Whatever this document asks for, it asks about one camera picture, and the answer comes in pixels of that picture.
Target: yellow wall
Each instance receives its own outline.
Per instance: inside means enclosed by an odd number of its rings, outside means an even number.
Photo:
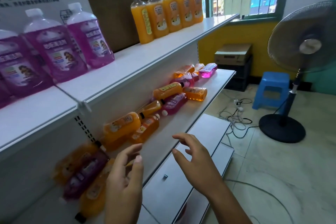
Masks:
[[[214,62],[215,52],[223,44],[252,44],[252,76],[263,76],[265,71],[286,72],[291,79],[295,73],[280,68],[267,53],[267,43],[277,22],[224,26],[198,42],[200,63]]]

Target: electric fan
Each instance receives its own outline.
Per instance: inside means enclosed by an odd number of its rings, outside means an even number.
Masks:
[[[303,74],[322,71],[335,64],[336,4],[333,1],[319,2],[283,18],[268,41],[268,55],[282,68],[297,73],[293,89],[283,103],[283,114],[263,116],[259,127],[276,141],[297,143],[304,139],[306,131],[288,114]]]

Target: blue plastic stool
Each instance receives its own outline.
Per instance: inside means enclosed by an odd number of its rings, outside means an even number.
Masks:
[[[264,91],[267,86],[276,87],[281,90],[280,99],[271,99],[264,97]],[[281,104],[287,99],[288,92],[289,74],[278,72],[264,72],[257,93],[255,94],[252,108],[257,110],[262,105],[280,107]],[[279,110],[279,114],[283,113],[284,107],[285,105],[283,104]]]

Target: hand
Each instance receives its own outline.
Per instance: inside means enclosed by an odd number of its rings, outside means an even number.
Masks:
[[[144,166],[135,144],[120,152],[106,181],[105,224],[136,224],[142,203]],[[126,165],[134,160],[127,175]]]
[[[179,133],[173,135],[173,138],[188,146],[190,149],[186,149],[185,152],[192,156],[189,161],[179,150],[173,149],[172,153],[176,162],[190,184],[209,199],[223,184],[223,180],[208,150],[194,135]]]

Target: cardboard box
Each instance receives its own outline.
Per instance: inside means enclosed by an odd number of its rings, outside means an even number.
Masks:
[[[219,65],[245,65],[251,55],[252,44],[225,44],[215,52],[215,63]]]

